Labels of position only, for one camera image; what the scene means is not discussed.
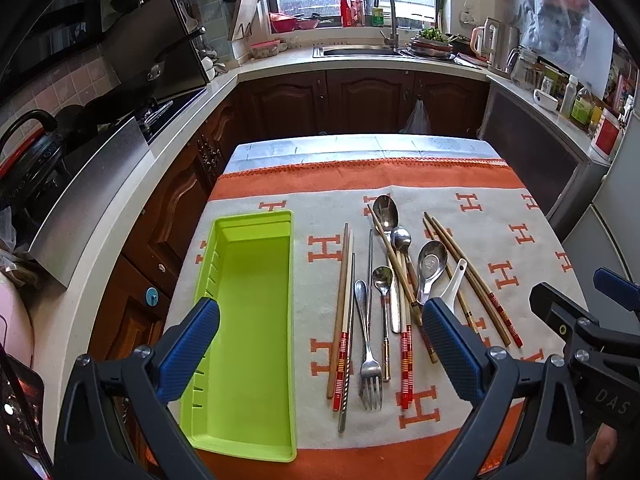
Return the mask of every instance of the human hand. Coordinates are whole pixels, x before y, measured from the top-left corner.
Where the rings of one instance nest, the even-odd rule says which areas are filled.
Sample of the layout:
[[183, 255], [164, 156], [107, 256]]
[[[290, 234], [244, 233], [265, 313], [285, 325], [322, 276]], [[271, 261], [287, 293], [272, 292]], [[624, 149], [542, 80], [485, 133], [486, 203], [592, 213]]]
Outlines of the human hand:
[[616, 430], [603, 424], [587, 456], [587, 480], [597, 480], [602, 467], [611, 459], [618, 444]]

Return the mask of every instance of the pink appliance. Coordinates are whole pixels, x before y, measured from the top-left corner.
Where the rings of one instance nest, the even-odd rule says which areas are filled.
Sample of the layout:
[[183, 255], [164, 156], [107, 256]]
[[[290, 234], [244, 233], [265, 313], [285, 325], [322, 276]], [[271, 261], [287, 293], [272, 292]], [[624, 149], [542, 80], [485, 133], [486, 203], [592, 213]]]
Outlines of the pink appliance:
[[14, 284], [0, 275], [0, 343], [4, 351], [31, 367], [33, 330]]

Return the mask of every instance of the white bowl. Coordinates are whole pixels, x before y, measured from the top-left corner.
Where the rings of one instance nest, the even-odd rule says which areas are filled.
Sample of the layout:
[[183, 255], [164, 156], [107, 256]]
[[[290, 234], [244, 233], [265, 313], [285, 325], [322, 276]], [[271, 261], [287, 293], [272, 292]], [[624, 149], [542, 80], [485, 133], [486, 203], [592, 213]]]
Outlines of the white bowl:
[[558, 109], [558, 99], [543, 92], [539, 88], [533, 91], [533, 100], [540, 107], [550, 112], [555, 112]]

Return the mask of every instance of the refrigerator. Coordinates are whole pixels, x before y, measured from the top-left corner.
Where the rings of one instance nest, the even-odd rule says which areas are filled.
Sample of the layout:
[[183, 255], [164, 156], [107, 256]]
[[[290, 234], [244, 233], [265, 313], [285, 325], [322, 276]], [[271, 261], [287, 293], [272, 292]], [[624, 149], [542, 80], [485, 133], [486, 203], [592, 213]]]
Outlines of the refrigerator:
[[640, 335], [638, 318], [593, 286], [593, 273], [599, 267], [607, 267], [634, 283], [640, 282], [638, 102], [609, 173], [562, 246], [574, 267], [589, 311], [598, 318], [600, 325]]

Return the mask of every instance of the pan handle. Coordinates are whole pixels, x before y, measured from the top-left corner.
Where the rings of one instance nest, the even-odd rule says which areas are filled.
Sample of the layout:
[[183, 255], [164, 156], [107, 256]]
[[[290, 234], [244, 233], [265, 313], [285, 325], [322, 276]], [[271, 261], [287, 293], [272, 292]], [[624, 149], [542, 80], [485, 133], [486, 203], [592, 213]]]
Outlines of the pan handle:
[[202, 36], [207, 31], [204, 27], [199, 27], [187, 34], [185, 37], [180, 38], [180, 40], [173, 42], [171, 45], [165, 47], [160, 51], [160, 53], [156, 56], [156, 63], [162, 63], [164, 58], [167, 57], [172, 51], [181, 46], [183, 43], [187, 43], [187, 41], [194, 40], [198, 36]]
[[44, 127], [44, 131], [47, 133], [52, 132], [58, 127], [58, 122], [49, 112], [40, 110], [39, 108], [34, 108], [33, 110], [29, 110], [27, 113], [18, 117], [14, 121], [14, 123], [11, 126], [9, 126], [7, 131], [5, 131], [4, 134], [2, 134], [2, 137], [0, 137], [0, 152], [2, 152], [4, 145], [15, 133], [15, 131], [18, 128], [20, 128], [20, 126], [22, 126], [25, 122], [31, 119], [35, 119], [39, 121], [40, 124], [42, 124], [42, 126]]

